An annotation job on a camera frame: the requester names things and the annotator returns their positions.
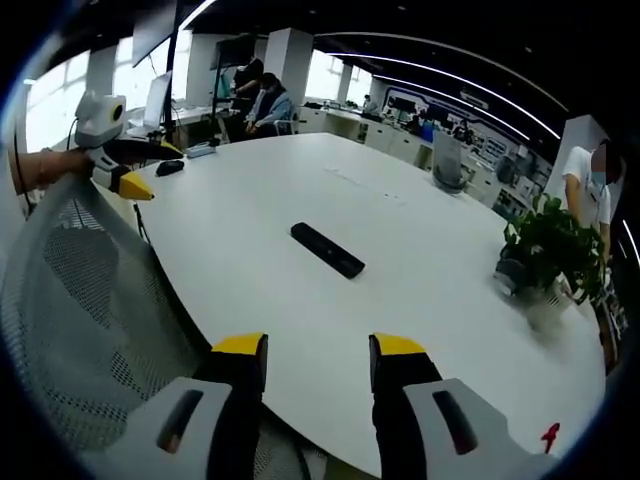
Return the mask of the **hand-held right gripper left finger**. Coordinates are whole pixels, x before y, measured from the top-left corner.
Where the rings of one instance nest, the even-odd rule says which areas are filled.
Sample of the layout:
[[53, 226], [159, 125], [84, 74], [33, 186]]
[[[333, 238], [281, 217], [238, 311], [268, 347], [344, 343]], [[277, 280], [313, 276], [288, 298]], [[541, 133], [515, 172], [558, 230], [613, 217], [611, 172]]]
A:
[[268, 336], [227, 337], [193, 378], [134, 410], [97, 455], [100, 479], [250, 479], [266, 386]]

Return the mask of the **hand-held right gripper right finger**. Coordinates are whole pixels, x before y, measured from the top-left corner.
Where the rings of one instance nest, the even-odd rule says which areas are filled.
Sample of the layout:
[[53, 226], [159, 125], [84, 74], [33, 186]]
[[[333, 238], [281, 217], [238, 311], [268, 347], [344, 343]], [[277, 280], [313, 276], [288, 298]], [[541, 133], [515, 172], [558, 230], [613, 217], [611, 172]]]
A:
[[462, 381], [441, 376], [401, 336], [369, 337], [372, 421], [384, 479], [543, 479], [556, 461], [531, 453], [507, 419]]

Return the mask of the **person's left hand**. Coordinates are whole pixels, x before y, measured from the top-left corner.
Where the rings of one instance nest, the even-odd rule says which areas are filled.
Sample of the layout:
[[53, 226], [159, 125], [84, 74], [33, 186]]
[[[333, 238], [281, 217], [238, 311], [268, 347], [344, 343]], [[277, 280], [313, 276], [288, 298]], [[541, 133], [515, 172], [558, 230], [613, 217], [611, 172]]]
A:
[[68, 173], [91, 175], [93, 168], [87, 153], [79, 149], [23, 154], [9, 152], [9, 165], [18, 194], [44, 189]]

